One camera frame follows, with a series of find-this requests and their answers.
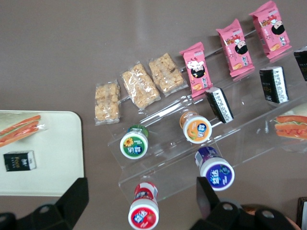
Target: brand label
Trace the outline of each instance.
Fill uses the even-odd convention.
[[[3,156],[6,171],[27,171],[36,168],[33,151],[14,151]]]
[[[190,140],[204,141],[209,138],[210,127],[204,121],[196,120],[189,124],[187,133]]]
[[[145,149],[143,141],[138,137],[130,137],[124,141],[124,151],[132,157],[138,157]]]
[[[195,162],[198,167],[201,167],[201,165],[208,159],[213,157],[220,157],[218,152],[215,148],[207,146],[200,148],[197,153],[195,154]]]
[[[137,208],[131,215],[133,225],[140,229],[149,229],[156,223],[155,213],[146,207]]]
[[[281,71],[274,71],[274,82],[277,90],[277,96],[280,103],[288,101],[286,86],[283,80],[283,73]]]
[[[138,200],[138,199],[149,199],[149,200],[153,200],[155,199],[152,192],[148,189],[148,188],[141,188],[137,194],[135,195],[134,200]]]
[[[232,121],[233,115],[230,111],[227,99],[221,89],[208,93],[208,101],[213,109],[214,114],[224,123]]]
[[[227,186],[231,182],[232,177],[231,170],[223,164],[212,166],[206,173],[206,178],[213,188],[223,188]]]

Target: red packaging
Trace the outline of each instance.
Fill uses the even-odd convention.
[[[150,182],[143,182],[135,188],[134,194],[128,214],[129,224],[136,230],[154,229],[159,221],[157,188]]]
[[[254,69],[244,34],[238,19],[224,29],[216,30],[221,38],[222,47],[228,62],[231,77]]]
[[[206,89],[212,87],[204,50],[203,44],[198,42],[190,48],[180,51],[186,63],[192,90],[192,98],[203,94]]]
[[[284,29],[282,18],[273,1],[260,6],[250,13],[265,54],[269,59],[291,48],[290,40]]]

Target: plastic wrap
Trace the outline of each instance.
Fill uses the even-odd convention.
[[[254,69],[238,19],[224,29],[216,30],[221,38],[231,77]]]
[[[190,48],[180,51],[180,54],[183,56],[187,66],[192,98],[195,98],[203,94],[206,89],[212,87],[205,61],[203,44],[198,42]]]
[[[113,124],[119,122],[120,102],[117,80],[108,84],[97,84],[95,91],[95,124]]]
[[[0,113],[0,147],[46,129],[37,113]]]
[[[275,122],[278,136],[307,140],[307,103],[281,114]]]
[[[141,63],[122,74],[132,102],[141,110],[160,100],[160,93]]]
[[[149,67],[154,83],[165,97],[188,86],[168,53],[150,61]]]
[[[273,1],[250,13],[265,54],[272,59],[291,48],[278,8]]]

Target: rice cracker packet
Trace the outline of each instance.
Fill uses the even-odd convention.
[[[228,62],[231,77],[254,69],[238,19],[224,29],[216,29]]]
[[[114,124],[120,117],[120,88],[117,80],[96,84],[95,125]]]
[[[198,42],[190,48],[180,51],[186,63],[191,84],[192,98],[203,94],[206,89],[212,87],[204,50],[203,44]]]
[[[187,81],[182,77],[181,72],[168,53],[151,60],[148,65],[154,83],[165,97],[188,87]]]
[[[124,86],[132,102],[140,109],[161,99],[160,93],[145,67],[138,62],[133,68],[122,74]]]
[[[253,17],[256,31],[269,59],[291,48],[289,37],[275,2],[269,1],[263,4],[250,15]]]

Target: white bottle cap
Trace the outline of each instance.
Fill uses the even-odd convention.
[[[234,169],[221,157],[206,160],[200,167],[200,174],[207,178],[214,191],[229,188],[235,180]]]
[[[147,137],[137,131],[130,131],[120,141],[121,153],[129,159],[139,159],[148,150]]]
[[[130,207],[128,221],[136,230],[151,230],[159,221],[158,205],[150,199],[138,199]]]
[[[210,122],[203,116],[189,117],[183,125],[183,133],[187,140],[194,144],[206,142],[212,134]]]

